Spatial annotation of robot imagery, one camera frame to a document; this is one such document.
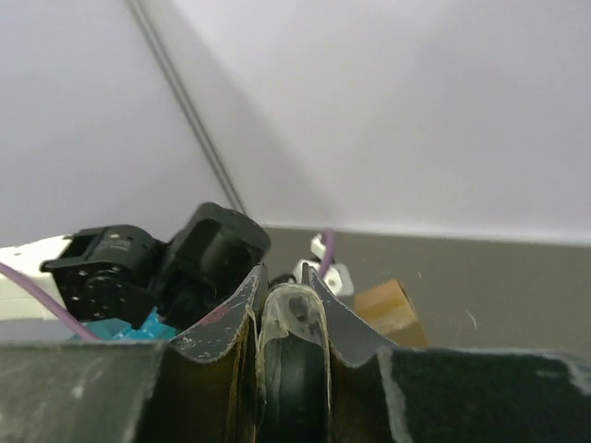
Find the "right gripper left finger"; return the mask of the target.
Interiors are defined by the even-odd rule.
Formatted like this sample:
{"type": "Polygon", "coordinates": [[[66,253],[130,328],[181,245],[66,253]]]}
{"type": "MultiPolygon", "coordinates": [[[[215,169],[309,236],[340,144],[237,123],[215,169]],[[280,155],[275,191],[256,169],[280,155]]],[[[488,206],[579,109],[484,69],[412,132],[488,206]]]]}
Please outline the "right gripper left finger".
{"type": "Polygon", "coordinates": [[[254,441],[255,356],[268,291],[267,268],[258,264],[227,300],[167,344],[136,441],[254,441]]]}

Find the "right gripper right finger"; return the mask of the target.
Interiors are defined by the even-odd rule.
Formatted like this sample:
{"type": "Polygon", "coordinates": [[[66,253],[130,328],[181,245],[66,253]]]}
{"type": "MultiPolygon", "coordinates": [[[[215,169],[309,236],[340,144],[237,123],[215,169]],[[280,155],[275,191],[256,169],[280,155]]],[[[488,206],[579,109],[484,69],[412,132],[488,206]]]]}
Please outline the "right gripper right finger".
{"type": "Polygon", "coordinates": [[[379,350],[394,343],[338,300],[318,272],[305,265],[302,282],[319,296],[328,327],[332,441],[393,442],[379,350]]]}

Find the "yellow utility knife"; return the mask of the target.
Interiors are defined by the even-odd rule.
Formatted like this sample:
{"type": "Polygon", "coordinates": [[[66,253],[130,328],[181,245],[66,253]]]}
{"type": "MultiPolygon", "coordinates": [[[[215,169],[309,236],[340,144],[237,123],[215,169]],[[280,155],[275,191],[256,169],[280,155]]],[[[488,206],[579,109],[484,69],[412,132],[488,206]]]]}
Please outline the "yellow utility knife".
{"type": "Polygon", "coordinates": [[[327,442],[332,381],[326,313],[310,287],[284,283],[268,295],[255,358],[257,442],[327,442]]]}

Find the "brown cardboard express box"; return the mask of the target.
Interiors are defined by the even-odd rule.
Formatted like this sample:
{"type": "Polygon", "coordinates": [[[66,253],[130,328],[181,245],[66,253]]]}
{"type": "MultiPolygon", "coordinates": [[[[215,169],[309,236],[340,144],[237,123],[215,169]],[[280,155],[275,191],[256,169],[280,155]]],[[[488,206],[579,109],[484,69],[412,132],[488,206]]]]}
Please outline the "brown cardboard express box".
{"type": "Polygon", "coordinates": [[[401,346],[428,346],[415,307],[397,279],[356,294],[354,312],[374,330],[401,346]]]}

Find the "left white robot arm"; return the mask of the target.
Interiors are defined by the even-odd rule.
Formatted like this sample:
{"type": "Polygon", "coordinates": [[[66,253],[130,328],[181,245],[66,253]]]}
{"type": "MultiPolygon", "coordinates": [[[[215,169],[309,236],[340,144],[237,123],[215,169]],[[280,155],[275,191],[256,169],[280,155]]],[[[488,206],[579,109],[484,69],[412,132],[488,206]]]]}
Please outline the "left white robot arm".
{"type": "Polygon", "coordinates": [[[82,229],[1,250],[1,318],[84,324],[151,314],[176,330],[225,302],[271,248],[247,215],[200,204],[169,241],[130,224],[82,229]]]}

